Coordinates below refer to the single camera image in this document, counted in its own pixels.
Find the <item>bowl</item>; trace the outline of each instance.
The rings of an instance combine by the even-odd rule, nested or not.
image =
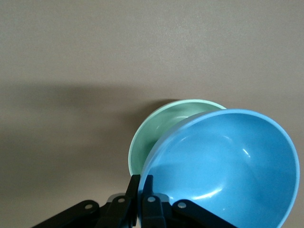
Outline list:
[[[170,204],[187,199],[238,228],[277,228],[294,204],[300,168],[278,123],[227,109],[189,117],[158,140],[142,171],[139,199],[147,175],[154,176],[153,192]]]
[[[179,121],[197,113],[225,109],[207,100],[189,99],[168,103],[151,113],[136,131],[129,149],[130,174],[140,174],[157,140]]]

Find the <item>table surface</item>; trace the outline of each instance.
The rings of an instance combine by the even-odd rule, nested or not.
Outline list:
[[[136,129],[173,100],[275,119],[303,166],[303,11],[300,0],[2,0],[0,226],[124,192]],[[284,228],[303,227],[303,205],[300,185]]]

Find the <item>blue bowl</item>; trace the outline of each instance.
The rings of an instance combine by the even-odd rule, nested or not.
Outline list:
[[[170,204],[188,199],[238,228],[276,228],[294,204],[300,167],[274,120],[227,109],[189,117],[163,135],[145,162],[139,197],[147,175]]]

